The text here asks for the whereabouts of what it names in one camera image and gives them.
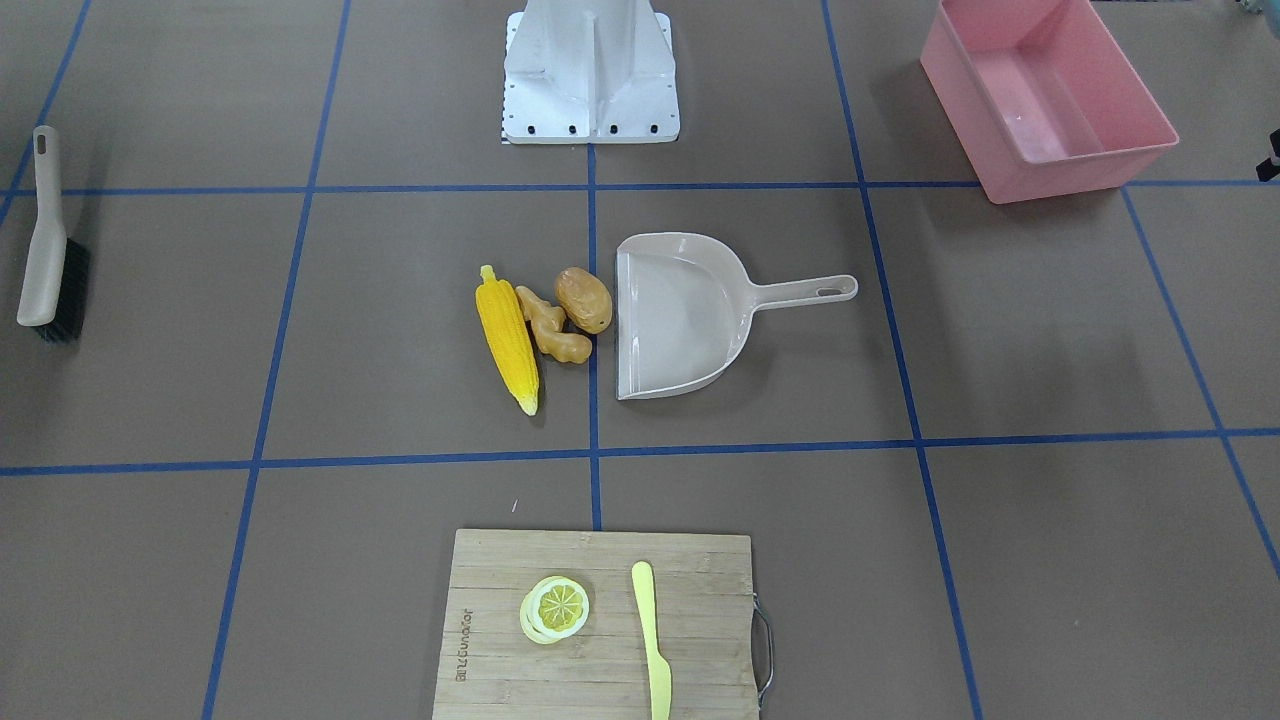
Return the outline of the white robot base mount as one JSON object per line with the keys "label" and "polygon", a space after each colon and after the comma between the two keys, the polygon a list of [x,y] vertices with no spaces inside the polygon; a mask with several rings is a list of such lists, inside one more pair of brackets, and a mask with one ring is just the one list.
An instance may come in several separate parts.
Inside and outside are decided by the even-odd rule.
{"label": "white robot base mount", "polygon": [[504,142],[680,137],[673,28],[652,3],[529,1],[508,15],[504,38]]}

